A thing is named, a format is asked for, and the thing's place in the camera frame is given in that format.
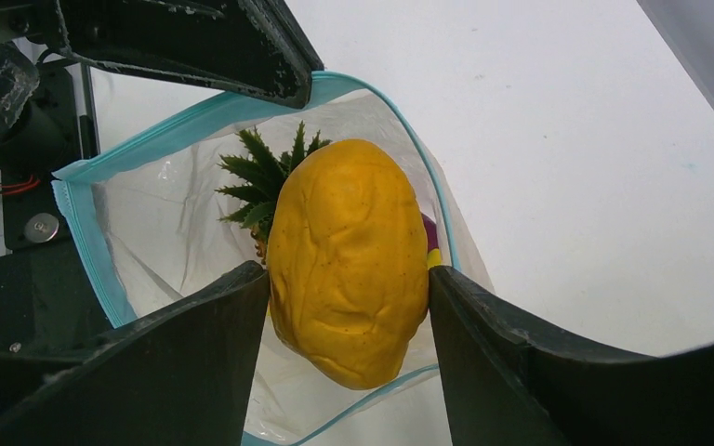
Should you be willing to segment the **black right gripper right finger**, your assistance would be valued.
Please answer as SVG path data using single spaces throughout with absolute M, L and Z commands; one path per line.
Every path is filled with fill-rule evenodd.
M 455 445 L 714 445 L 714 344 L 657 358 L 566 331 L 430 270 Z

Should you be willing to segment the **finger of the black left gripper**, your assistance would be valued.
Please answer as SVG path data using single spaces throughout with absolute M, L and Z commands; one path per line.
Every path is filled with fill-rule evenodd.
M 43 42 L 106 72 L 231 91 L 292 109 L 324 69 L 276 0 L 34 1 Z

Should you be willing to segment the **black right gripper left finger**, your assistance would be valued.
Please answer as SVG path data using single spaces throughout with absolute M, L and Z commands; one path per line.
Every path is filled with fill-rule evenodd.
M 269 298 L 253 261 L 55 353 L 0 351 L 0 445 L 238 445 Z

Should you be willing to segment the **orange toy pineapple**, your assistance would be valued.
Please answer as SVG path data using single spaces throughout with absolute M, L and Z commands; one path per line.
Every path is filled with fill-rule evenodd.
M 217 189 L 217 193 L 238 200 L 241 206 L 219 220 L 250 230 L 256 254 L 260 263 L 265 264 L 268 239 L 284 183 L 307 157 L 332 141 L 322 138 L 320 132 L 316 132 L 312 140 L 307 141 L 305 123 L 300 122 L 292 148 L 276 155 L 256 127 L 240 130 L 236 135 L 247 150 L 247 155 L 222 155 L 218 166 L 243 182 L 222 186 Z

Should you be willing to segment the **clear zip top bag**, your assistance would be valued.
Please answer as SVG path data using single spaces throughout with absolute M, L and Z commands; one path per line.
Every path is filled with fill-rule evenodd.
M 246 156 L 236 133 L 252 127 L 274 153 L 288 151 L 300 122 L 326 139 L 377 144 L 408 177 L 421 212 L 436 222 L 443 264 L 491 286 L 442 168 L 398 108 L 362 80 L 317 72 L 303 109 L 222 93 L 58 171 L 58 207 L 112 325 L 169 306 L 256 258 L 248 231 L 219 220 L 239 202 L 217 193 L 237 181 L 218 163 L 222 155 Z M 429 322 L 411 340 L 397 378 L 363 391 L 326 378 L 265 324 L 243 445 L 450 441 Z

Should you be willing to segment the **purple red onion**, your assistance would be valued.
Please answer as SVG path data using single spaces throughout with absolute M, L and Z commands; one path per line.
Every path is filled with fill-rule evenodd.
M 422 214 L 421 217 L 422 217 L 424 229 L 425 229 L 426 235 L 427 235 L 427 244 L 428 244 L 427 251 L 430 252 L 434 249 L 438 249 L 439 242 L 438 242 L 436 222 L 434 220 L 432 220 L 426 214 Z

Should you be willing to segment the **small orange toy fruit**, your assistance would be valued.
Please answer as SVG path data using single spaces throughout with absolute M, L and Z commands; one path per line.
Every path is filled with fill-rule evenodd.
M 399 374 L 428 311 L 428 237 L 410 181 L 379 146 L 341 140 L 292 171 L 267 269 L 288 348 L 352 390 Z

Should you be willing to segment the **yellow toy banana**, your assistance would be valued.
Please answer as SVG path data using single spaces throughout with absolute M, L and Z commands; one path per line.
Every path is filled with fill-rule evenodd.
M 434 268 L 440 266 L 443 263 L 443 258 L 441 250 L 439 248 L 433 248 L 428 252 L 427 265 L 428 268 Z

